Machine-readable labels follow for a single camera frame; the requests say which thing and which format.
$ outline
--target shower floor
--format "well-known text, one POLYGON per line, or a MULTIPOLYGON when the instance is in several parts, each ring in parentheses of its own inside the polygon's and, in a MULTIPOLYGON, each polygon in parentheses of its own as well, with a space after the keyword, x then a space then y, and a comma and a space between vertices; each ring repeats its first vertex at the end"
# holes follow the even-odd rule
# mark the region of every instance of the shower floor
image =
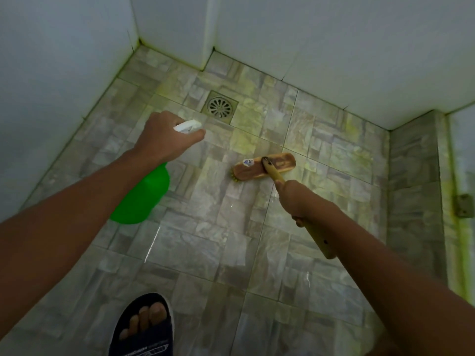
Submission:
POLYGON ((171 301, 175 355, 368 351, 376 317, 341 263, 294 225, 270 179, 234 183, 229 170, 291 152, 284 178, 385 241, 389 133, 220 53, 199 72, 141 46, 26 206, 115 160, 163 110, 201 121, 205 140, 168 163, 169 191, 148 220, 108 221, 0 353, 106 355, 123 308, 152 291, 171 301), (238 101, 230 124, 200 113, 210 90, 238 101))

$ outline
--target label sticker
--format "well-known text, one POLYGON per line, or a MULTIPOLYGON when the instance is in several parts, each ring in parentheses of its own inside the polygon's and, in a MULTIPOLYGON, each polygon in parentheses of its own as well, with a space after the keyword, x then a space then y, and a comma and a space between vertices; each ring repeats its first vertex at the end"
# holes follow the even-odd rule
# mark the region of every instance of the label sticker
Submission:
POLYGON ((254 160, 252 160, 251 158, 247 158, 245 160, 242 160, 242 163, 243 165, 250 167, 254 164, 254 160))

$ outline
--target green spray bottle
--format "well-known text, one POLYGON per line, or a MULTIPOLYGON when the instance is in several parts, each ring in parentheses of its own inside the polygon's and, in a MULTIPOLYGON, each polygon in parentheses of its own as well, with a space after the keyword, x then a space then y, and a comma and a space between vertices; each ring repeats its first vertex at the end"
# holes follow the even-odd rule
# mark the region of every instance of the green spray bottle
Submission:
MULTIPOLYGON (((175 131, 183 133, 190 133, 199 128, 201 123, 197 120, 185 121, 174 127, 175 131)), ((166 165, 166 162, 159 165, 125 195, 112 212, 112 221, 123 224, 140 223, 150 215, 170 186, 166 165)))

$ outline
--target floor drain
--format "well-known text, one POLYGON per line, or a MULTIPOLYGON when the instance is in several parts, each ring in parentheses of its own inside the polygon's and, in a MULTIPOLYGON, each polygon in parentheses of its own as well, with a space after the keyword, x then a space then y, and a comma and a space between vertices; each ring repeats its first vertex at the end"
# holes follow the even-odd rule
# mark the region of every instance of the floor drain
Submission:
POLYGON ((237 105, 237 101, 216 91, 210 91, 201 112, 229 124, 237 105))
POLYGON ((228 117, 233 108, 224 97, 215 97, 208 102, 208 111, 216 117, 228 117))

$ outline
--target wooden handle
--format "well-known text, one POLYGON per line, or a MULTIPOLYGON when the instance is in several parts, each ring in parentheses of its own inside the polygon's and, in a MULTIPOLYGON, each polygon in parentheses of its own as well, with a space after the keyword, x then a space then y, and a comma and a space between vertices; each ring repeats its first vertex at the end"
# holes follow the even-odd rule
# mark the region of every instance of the wooden handle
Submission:
MULTIPOLYGON (((277 169, 275 168, 275 166, 272 164, 272 162, 269 160, 268 157, 262 158, 262 165, 264 166, 264 169, 267 171, 271 179, 273 179, 274 181, 279 180, 279 181, 285 182, 285 179, 282 177, 279 171, 277 171, 277 169)), ((312 239, 320 248, 324 256, 329 260, 334 259, 336 255, 331 250, 330 246, 328 245, 328 241, 324 239, 324 237, 322 236, 323 230, 317 225, 309 223, 306 220, 302 220, 302 223, 304 227, 306 228, 307 232, 310 234, 310 236, 312 236, 312 239)))
POLYGON ((285 182, 285 179, 282 177, 280 172, 277 171, 276 167, 267 156, 264 156, 261 162, 271 179, 273 179, 274 181, 279 180, 285 182))

